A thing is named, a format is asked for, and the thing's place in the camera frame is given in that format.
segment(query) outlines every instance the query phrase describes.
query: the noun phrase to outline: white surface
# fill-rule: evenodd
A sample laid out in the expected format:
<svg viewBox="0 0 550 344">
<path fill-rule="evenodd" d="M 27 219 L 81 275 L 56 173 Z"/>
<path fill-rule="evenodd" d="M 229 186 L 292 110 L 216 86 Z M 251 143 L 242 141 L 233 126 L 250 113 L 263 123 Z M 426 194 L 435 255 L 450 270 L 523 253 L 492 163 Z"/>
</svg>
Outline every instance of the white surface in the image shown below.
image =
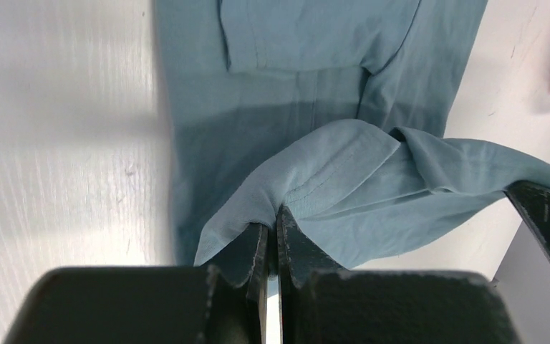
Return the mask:
<svg viewBox="0 0 550 344">
<path fill-rule="evenodd" d="M 0 0 L 0 340 L 48 269 L 170 262 L 151 12 L 148 0 Z M 550 161 L 549 81 L 550 1 L 490 0 L 447 136 Z M 504 201 L 369 266 L 492 277 L 519 222 Z"/>
</svg>

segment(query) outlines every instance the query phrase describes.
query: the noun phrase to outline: fabric fold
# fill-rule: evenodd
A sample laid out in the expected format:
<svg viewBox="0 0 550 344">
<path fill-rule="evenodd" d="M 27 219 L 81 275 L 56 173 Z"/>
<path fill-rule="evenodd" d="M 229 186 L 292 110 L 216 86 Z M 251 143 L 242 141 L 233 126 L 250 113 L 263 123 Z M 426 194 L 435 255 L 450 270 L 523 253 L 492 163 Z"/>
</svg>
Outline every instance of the fabric fold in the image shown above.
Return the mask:
<svg viewBox="0 0 550 344">
<path fill-rule="evenodd" d="M 274 228 L 288 206 L 301 230 L 345 267 L 424 246 L 504 197 L 515 181 L 550 188 L 550 165 L 495 143 L 361 120 L 315 130 L 262 163 L 201 233 L 196 264 L 248 223 Z"/>
</svg>

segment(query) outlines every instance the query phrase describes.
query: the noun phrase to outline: cloth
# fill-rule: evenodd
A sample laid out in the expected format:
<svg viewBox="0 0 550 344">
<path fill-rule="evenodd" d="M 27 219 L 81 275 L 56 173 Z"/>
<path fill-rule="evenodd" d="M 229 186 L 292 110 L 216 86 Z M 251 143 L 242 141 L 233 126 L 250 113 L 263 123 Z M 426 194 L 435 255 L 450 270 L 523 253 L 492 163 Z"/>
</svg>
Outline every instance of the cloth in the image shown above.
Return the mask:
<svg viewBox="0 0 550 344">
<path fill-rule="evenodd" d="M 469 161 L 467 152 L 517 161 L 532 171 L 526 174 L 532 181 L 550 177 L 550 167 L 519 152 L 438 138 L 485 3 L 157 0 L 173 124 L 175 262 L 206 261 L 250 221 L 272 226 L 274 204 L 283 202 L 311 239 L 350 267 L 426 244 L 501 197 L 506 182 L 524 178 L 490 171 L 498 160 Z M 357 153 L 349 154 L 350 147 Z M 452 162 L 443 163 L 451 152 Z M 340 156 L 349 158 L 348 168 L 332 170 Z M 450 164 L 465 170 L 450 174 Z M 466 185 L 474 182 L 469 170 L 484 179 Z M 250 191 L 256 175 L 264 179 Z M 316 191 L 304 197 L 306 189 L 297 186 Z M 434 196 L 456 207 L 442 206 L 440 214 L 421 208 Z M 450 201 L 455 197 L 463 201 Z M 380 217 L 370 223 L 370 214 Z M 395 221 L 399 226 L 387 227 Z M 354 242 L 340 240 L 350 235 Z M 387 243 L 372 247 L 382 239 Z"/>
<path fill-rule="evenodd" d="M 495 143 L 399 128 L 400 141 L 361 120 L 315 130 L 261 164 L 201 234 L 202 264 L 248 223 L 275 226 L 280 205 L 347 268 L 402 254 L 504 197 L 514 181 L 550 188 L 550 165 Z"/>
</svg>

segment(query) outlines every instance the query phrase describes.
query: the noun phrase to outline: blue-green fabric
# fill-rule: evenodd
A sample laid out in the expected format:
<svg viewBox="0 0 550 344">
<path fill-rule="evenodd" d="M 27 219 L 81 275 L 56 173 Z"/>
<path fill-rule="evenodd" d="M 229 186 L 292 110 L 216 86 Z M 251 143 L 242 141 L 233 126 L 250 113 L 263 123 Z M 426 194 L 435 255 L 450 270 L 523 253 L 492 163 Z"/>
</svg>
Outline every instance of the blue-green fabric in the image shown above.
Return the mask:
<svg viewBox="0 0 550 344">
<path fill-rule="evenodd" d="M 352 267 L 437 239 L 513 181 L 550 187 L 535 158 L 440 138 L 484 6 L 157 0 L 176 262 L 286 204 Z"/>
</svg>

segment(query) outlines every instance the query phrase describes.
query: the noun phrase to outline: gray wall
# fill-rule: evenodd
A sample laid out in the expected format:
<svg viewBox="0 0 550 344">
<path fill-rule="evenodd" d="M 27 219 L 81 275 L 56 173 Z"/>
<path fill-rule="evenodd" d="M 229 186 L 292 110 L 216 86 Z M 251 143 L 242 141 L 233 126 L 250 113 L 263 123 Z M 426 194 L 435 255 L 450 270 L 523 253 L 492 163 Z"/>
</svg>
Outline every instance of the gray wall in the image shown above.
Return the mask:
<svg viewBox="0 0 550 344">
<path fill-rule="evenodd" d="M 513 239 L 496 279 L 524 343 L 550 343 L 550 264 L 525 224 Z"/>
</svg>

